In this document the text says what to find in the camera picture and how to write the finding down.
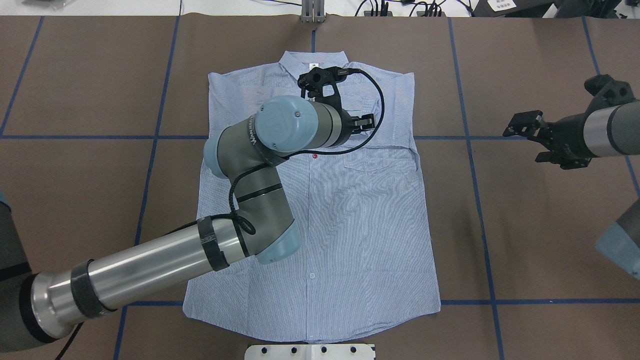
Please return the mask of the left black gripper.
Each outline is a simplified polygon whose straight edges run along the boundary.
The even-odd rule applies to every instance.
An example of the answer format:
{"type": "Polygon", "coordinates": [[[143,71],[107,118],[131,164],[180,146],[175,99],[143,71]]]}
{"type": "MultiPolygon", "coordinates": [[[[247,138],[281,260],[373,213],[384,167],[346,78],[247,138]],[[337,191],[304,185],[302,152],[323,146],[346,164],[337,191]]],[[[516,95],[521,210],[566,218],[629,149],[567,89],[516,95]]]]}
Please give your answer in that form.
{"type": "Polygon", "coordinates": [[[346,134],[347,137],[372,132],[374,129],[374,114],[364,114],[362,116],[343,114],[343,134],[346,134]]]}

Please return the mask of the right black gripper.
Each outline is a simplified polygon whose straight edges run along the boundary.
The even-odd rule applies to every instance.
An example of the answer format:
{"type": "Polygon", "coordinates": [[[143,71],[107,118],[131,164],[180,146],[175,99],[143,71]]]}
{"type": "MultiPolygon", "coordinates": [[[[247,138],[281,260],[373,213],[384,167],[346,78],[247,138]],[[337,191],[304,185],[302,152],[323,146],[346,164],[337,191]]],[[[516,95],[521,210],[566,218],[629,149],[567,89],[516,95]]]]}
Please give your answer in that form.
{"type": "Polygon", "coordinates": [[[550,163],[560,166],[562,170],[576,170],[586,168],[591,162],[584,129],[585,120],[582,118],[567,117],[546,124],[542,111],[525,111],[512,116],[502,136],[517,136],[542,143],[547,152],[538,153],[535,157],[536,163],[550,163]]]}

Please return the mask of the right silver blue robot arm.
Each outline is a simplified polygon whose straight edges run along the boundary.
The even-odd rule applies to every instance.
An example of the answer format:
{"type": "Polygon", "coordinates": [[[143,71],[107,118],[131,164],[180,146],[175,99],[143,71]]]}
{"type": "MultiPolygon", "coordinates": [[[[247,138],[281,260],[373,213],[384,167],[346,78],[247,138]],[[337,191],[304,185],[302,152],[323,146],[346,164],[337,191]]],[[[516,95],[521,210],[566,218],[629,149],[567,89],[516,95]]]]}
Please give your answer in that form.
{"type": "MultiPolygon", "coordinates": [[[[639,145],[639,102],[611,105],[545,121],[541,111],[512,116],[503,137],[519,136],[544,146],[535,161],[563,170],[587,167],[595,158],[635,157],[639,145]]],[[[640,278],[640,203],[636,200],[596,242],[597,250],[620,269],[640,278]]]]}

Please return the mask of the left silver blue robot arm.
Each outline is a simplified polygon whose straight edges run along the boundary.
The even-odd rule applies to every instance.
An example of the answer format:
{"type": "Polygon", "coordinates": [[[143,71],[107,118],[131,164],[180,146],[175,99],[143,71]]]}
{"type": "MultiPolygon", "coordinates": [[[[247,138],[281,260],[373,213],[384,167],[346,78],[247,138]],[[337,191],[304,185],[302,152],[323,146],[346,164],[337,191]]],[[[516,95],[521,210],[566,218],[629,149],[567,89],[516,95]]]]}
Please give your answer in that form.
{"type": "Polygon", "coordinates": [[[277,167],[297,155],[340,155],[351,136],[380,129],[385,112],[352,116],[338,95],[275,96],[246,120],[211,136],[206,170],[228,180],[227,210],[62,272],[34,272],[7,200],[1,199],[1,351],[68,337],[82,325],[163,289],[254,256],[267,263],[301,243],[277,167]]]}

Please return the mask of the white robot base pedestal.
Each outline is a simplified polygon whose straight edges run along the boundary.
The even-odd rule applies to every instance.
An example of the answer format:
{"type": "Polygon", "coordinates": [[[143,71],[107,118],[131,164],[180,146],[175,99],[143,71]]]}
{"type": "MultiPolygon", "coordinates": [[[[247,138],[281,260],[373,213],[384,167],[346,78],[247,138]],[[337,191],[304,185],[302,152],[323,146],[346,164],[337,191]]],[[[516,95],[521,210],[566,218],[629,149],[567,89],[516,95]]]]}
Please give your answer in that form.
{"type": "Polygon", "coordinates": [[[252,345],[245,360],[376,360],[374,344],[263,344],[252,345]]]}

